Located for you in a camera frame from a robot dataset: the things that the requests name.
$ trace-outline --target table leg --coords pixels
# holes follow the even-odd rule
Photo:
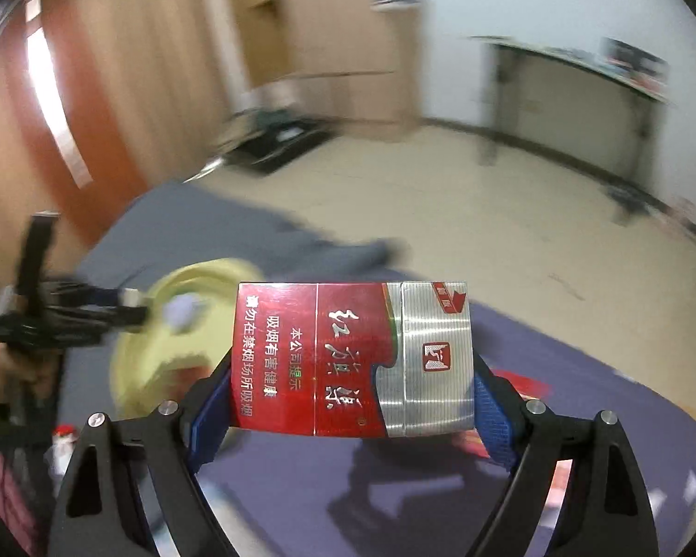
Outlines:
[[[632,216],[642,212],[646,208],[643,191],[637,187],[640,165],[650,149],[652,131],[654,126],[655,107],[652,101],[631,94],[631,111],[635,119],[636,143],[624,172],[624,183],[620,186],[611,185],[609,194],[618,203],[618,210],[614,216],[614,222],[626,226]]]
[[[490,135],[485,141],[479,160],[480,165],[495,165],[500,136],[508,130],[511,112],[519,106],[519,71],[523,55],[495,46],[495,70],[493,73],[492,119],[488,127]]]

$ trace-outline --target yellow plate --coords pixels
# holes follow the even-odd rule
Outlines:
[[[110,368],[111,394],[121,418],[146,416],[171,396],[170,372],[213,370],[232,347],[234,306],[242,282],[258,282],[262,274],[242,260],[213,260],[180,268],[152,287],[146,297],[150,316],[141,332],[121,333]],[[174,334],[164,321],[165,304],[183,293],[206,301],[188,332]]]

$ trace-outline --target cigarette pack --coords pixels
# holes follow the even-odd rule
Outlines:
[[[474,427],[465,283],[241,284],[234,425],[338,437]]]

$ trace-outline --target orange door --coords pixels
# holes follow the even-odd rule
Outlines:
[[[70,173],[50,131],[28,72],[26,15],[17,10],[0,46],[7,53],[7,81],[20,131],[38,173],[62,213],[88,245],[94,245],[147,190],[120,134],[89,49],[75,0],[41,0],[39,25],[51,51],[53,73],[76,154],[89,172],[80,182]],[[37,28],[31,22],[31,31]]]

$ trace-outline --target beige floor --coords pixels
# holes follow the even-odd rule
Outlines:
[[[290,212],[345,242],[396,238],[399,267],[581,348],[696,416],[696,240],[628,227],[595,181],[520,150],[478,165],[482,139],[423,128],[406,142],[342,137],[217,194]]]

